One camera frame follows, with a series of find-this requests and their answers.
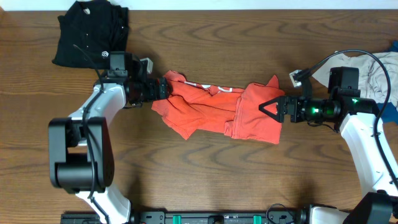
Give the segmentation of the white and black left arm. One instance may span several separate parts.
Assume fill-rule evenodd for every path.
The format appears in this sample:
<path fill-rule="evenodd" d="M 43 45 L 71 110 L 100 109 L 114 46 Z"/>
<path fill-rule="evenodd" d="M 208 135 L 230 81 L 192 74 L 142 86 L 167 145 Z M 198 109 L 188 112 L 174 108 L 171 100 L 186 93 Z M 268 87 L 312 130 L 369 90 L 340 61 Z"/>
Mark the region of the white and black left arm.
<path fill-rule="evenodd" d="M 169 96 L 165 78 L 152 78 L 153 62 L 111 52 L 90 97 L 66 118 L 49 122 L 50 181 L 84 200 L 100 223 L 139 223 L 131 201 L 114 184 L 114 157 L 108 127 L 118 111 L 140 108 Z"/>

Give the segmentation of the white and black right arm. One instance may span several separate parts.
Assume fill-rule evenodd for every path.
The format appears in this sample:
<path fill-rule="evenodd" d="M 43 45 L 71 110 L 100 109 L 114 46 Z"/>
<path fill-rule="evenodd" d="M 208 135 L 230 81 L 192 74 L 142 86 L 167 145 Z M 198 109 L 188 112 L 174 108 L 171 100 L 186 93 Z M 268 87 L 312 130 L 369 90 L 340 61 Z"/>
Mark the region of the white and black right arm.
<path fill-rule="evenodd" d="M 358 173 L 362 199 L 351 212 L 326 205 L 310 205 L 296 213 L 294 223 L 389 223 L 397 216 L 397 163 L 386 141 L 379 108 L 372 99 L 362 98 L 359 70 L 330 69 L 327 99 L 312 98 L 311 84 L 299 80 L 301 70 L 290 74 L 303 88 L 302 96 L 278 96 L 259 105 L 259 111 L 279 123 L 290 115 L 293 123 L 313 126 L 333 123 L 333 130 L 347 143 Z"/>

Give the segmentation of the orange red t-shirt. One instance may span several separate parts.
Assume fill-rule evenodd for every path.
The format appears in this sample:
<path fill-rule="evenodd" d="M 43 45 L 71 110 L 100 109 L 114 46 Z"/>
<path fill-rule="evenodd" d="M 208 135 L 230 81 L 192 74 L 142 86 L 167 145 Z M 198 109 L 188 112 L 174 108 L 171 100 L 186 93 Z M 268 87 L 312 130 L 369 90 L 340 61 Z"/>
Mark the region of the orange red t-shirt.
<path fill-rule="evenodd" d="M 153 102 L 152 110 L 184 139 L 204 130 L 232 139 L 280 142 L 281 123 L 259 110 L 261 103 L 285 94 L 277 76 L 266 84 L 250 83 L 246 88 L 189 82 L 171 70 L 164 77 L 172 92 L 167 99 Z"/>

